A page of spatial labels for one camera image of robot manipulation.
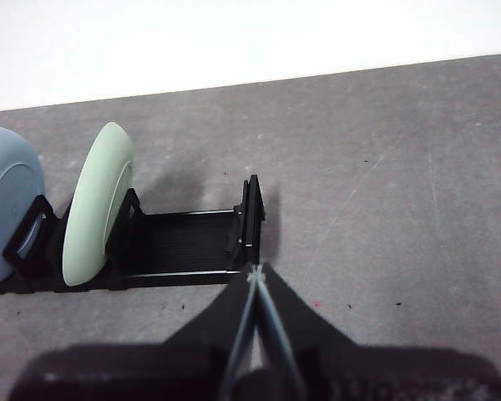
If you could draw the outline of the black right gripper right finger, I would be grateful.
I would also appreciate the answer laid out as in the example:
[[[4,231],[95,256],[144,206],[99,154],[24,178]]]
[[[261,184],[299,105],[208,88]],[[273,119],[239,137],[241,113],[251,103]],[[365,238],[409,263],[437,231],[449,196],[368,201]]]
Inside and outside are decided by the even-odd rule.
[[[263,299],[308,400],[501,400],[492,362],[451,348],[364,346],[321,317],[269,265]]]

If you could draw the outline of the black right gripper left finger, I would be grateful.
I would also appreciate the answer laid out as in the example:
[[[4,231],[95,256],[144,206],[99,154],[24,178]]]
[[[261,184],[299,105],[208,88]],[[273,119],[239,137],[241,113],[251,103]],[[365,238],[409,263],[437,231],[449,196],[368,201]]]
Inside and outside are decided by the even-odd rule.
[[[248,343],[256,266],[247,265],[200,314],[161,343],[77,344],[43,353],[11,400],[215,400]]]

